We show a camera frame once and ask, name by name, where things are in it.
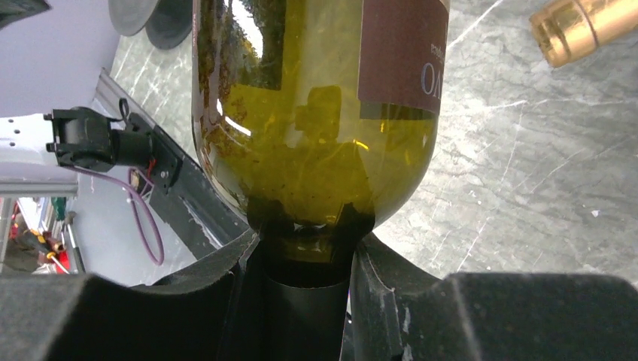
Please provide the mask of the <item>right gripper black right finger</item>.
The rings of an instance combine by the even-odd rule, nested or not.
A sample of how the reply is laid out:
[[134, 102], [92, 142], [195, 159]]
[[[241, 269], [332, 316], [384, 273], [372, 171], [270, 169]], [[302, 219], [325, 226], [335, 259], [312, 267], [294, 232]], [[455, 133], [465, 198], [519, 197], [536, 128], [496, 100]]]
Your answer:
[[635, 360], [637, 291], [609, 275], [438, 279], [374, 236], [355, 253], [358, 360]]

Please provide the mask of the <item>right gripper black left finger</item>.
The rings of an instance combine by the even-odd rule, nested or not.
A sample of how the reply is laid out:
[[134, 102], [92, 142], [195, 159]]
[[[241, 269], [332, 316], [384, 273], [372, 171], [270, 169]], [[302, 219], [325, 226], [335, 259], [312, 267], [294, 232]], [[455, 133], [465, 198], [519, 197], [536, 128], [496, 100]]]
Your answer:
[[97, 275], [2, 275], [3, 360], [241, 360], [259, 353], [240, 294], [246, 232], [153, 285]]

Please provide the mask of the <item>dark bottle silver cap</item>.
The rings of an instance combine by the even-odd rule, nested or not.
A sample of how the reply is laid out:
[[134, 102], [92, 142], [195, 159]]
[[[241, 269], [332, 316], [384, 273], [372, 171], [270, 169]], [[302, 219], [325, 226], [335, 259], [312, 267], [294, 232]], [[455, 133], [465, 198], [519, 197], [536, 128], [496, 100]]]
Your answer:
[[193, 139], [259, 238], [262, 360], [337, 360], [357, 245], [433, 155], [447, 1], [195, 1]]

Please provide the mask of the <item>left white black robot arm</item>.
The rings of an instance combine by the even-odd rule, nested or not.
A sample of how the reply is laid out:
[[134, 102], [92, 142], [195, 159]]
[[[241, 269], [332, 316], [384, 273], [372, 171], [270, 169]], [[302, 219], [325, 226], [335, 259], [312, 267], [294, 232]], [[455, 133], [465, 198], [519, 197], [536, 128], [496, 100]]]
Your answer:
[[128, 119], [126, 112], [116, 119], [87, 107], [2, 118], [1, 168], [55, 167], [102, 179], [116, 166], [145, 168], [153, 159], [152, 138], [121, 128]]

